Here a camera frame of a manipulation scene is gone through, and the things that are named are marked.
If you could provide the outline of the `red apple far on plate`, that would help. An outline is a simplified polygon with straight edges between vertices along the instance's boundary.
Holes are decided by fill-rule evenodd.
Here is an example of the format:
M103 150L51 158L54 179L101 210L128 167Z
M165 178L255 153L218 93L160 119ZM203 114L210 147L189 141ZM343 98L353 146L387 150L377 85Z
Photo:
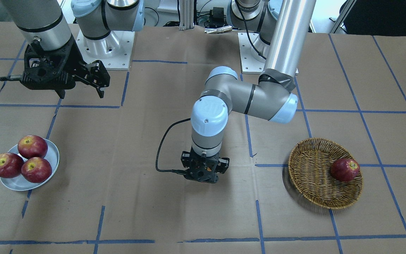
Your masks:
M21 138L17 144L18 153L26 159L44 158L48 151L47 142L40 136L27 135Z

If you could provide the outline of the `red apple on plate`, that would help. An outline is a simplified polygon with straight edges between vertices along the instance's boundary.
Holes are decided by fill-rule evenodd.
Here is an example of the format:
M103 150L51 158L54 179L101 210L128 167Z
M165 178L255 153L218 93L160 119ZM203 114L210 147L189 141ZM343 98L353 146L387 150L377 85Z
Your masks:
M43 183L52 175L52 167L46 159L34 157L23 164L21 174L31 183Z
M15 153L0 154L0 177L13 178L21 174L24 160Z
M17 144L18 153L26 159L44 158L48 151L47 142L40 136L27 135L21 138Z

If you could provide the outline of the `red apple near on plate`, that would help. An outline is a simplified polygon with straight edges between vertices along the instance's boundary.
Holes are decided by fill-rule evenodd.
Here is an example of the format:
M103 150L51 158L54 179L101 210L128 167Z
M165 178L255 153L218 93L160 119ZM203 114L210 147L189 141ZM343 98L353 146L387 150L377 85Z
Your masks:
M23 164L21 174L31 183L43 183L52 175L52 167L46 159L34 157Z

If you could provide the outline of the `wicker basket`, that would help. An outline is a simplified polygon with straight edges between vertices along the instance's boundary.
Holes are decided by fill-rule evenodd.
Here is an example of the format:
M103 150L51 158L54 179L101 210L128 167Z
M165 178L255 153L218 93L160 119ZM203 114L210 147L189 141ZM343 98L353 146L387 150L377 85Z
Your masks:
M332 140L311 137L297 143L288 158L292 184L312 204L332 210L355 204L363 192L363 176L341 182L331 175L332 164L340 158L354 159L343 146Z

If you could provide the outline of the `light blue plate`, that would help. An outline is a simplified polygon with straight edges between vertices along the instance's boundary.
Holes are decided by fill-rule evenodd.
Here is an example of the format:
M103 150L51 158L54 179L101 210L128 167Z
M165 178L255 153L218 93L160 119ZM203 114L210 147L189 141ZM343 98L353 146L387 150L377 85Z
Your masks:
M47 139L45 139L45 142L47 143L47 154L41 160L40 159L35 160L34 158L26 159L22 157L21 154L19 154L18 152L17 146L13 146L13 148L11 148L8 151L9 153L17 154L19 157L24 159L24 166L22 168L27 170L26 173L28 178L26 178L26 176L23 174L12 178L0 177L1 183L5 185L5 187L14 191L28 191L37 188L39 186L42 186L52 178L52 176L55 174L58 168L60 154L57 146L54 143L52 143L50 140ZM47 172L49 168L50 168L49 177L45 178L42 183L40 182L33 183L29 181L33 179L34 172L36 173Z

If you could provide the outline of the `red apple in basket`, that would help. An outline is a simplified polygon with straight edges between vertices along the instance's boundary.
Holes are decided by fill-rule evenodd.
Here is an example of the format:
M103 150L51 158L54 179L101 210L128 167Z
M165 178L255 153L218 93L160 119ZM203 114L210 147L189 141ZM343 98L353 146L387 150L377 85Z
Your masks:
M341 182L350 182L359 174L360 165L354 159L337 159L330 169L332 177Z

